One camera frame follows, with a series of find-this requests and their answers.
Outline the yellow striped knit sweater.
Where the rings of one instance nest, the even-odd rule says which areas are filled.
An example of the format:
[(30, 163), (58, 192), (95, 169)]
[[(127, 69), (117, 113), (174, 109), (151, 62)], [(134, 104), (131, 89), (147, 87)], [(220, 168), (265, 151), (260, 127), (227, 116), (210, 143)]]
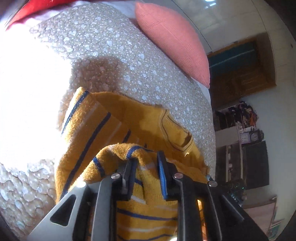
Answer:
[(55, 166), (58, 199), (77, 181), (101, 181), (119, 165), (135, 160), (131, 199), (117, 203), (118, 240), (170, 240), (177, 233), (178, 205), (163, 198), (158, 151), (192, 180), (207, 181), (208, 167), (191, 133), (167, 109), (115, 93), (77, 89), (61, 138), (64, 149)]

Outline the black television screen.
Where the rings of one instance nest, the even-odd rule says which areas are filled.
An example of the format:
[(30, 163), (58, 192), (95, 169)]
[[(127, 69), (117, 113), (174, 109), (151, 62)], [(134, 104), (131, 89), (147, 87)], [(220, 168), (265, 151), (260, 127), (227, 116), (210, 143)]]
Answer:
[(269, 185), (269, 162), (266, 142), (245, 144), (243, 151), (243, 177), (247, 190)]

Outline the dark wooden door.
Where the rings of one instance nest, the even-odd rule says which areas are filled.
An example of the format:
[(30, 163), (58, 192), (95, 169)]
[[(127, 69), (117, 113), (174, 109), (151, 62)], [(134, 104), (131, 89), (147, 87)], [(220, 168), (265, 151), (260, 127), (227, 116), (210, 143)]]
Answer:
[(207, 57), (213, 109), (276, 87), (275, 61), (268, 33), (236, 41)]

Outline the beige dotted quilt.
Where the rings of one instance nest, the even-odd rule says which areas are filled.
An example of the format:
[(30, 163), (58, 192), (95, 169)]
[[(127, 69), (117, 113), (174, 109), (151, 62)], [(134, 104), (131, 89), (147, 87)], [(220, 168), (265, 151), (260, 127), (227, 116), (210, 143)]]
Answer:
[(1, 217), (19, 240), (54, 205), (59, 138), (79, 87), (169, 109), (215, 173), (209, 90), (135, 18), (100, 3), (33, 14), (1, 30)]

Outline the pink small pillow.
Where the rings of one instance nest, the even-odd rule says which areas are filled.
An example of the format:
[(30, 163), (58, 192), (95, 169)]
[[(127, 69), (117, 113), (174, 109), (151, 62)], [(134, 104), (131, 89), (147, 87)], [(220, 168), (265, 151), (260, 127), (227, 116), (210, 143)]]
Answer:
[(198, 34), (176, 11), (152, 3), (135, 4), (141, 30), (186, 74), (210, 87), (209, 62)]

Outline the white pink bed sheet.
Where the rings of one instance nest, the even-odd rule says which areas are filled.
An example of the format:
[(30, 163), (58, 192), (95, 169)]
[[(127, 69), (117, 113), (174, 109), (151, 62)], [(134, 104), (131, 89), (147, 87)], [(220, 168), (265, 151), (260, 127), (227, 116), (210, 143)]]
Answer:
[[(3, 13), (6, 11), (8, 6), (12, 3), (13, 1), (1, 1), (1, 16)], [(72, 3), (68, 4), (62, 4), (59, 6), (52, 7), (50, 9), (38, 11), (33, 14), (40, 14), (40, 15), (50, 15), (51, 11), (63, 11), (68, 8), (72, 8), (74, 6), (81, 6), (81, 5), (86, 5), (86, 4), (94, 4), (94, 3), (100, 3), (100, 4), (107, 4), (109, 6), (112, 6), (119, 10), (121, 13), (125, 14), (128, 18), (134, 19), (135, 18), (135, 1), (73, 1)]]

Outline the red embroidered pillow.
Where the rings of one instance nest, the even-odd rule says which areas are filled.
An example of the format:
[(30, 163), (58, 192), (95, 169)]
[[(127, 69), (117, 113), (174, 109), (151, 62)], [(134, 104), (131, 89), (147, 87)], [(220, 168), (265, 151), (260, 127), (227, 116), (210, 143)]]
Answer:
[(72, 0), (13, 1), (1, 16), (1, 28), (6, 30), (11, 24), (28, 15), (72, 2)]

